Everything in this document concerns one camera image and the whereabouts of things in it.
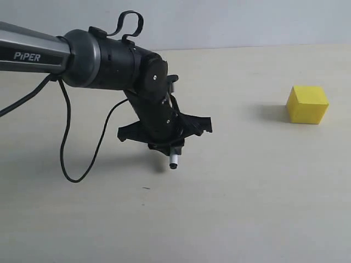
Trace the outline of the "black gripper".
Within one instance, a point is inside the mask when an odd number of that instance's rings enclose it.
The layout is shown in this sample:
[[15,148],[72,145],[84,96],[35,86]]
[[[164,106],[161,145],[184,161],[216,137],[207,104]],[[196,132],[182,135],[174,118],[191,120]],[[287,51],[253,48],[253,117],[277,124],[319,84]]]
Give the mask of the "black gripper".
[[118,129],[117,137],[122,142],[143,142],[150,150],[165,156],[181,155],[186,138],[213,132],[211,118],[181,113],[173,95],[166,95],[158,102],[128,91],[125,95],[139,121]]

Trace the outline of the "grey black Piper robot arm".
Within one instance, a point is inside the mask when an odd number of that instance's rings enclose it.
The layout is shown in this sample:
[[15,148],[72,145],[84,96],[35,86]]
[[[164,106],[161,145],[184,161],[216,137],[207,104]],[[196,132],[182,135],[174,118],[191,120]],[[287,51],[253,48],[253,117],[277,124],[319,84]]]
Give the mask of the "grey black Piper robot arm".
[[1,70],[51,73],[71,87],[123,91],[138,121],[120,127],[118,138],[165,155],[172,148],[181,154],[187,137],[212,131],[210,118],[180,112],[173,96],[178,76],[168,74],[159,54],[100,37],[93,28],[55,37],[2,22]]

